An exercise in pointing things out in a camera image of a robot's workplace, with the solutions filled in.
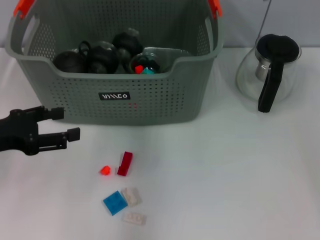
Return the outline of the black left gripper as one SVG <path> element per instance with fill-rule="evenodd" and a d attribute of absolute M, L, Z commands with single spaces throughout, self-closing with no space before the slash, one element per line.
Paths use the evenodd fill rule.
<path fill-rule="evenodd" d="M 39 135 L 38 126 L 41 121 L 63 118 L 63 107 L 48 109 L 38 106 L 11 110 L 7 117 L 0 120 L 0 150 L 18 150 L 26 155 L 36 155 L 39 152 L 66 149 L 67 142 L 80 140 L 79 127 Z"/>

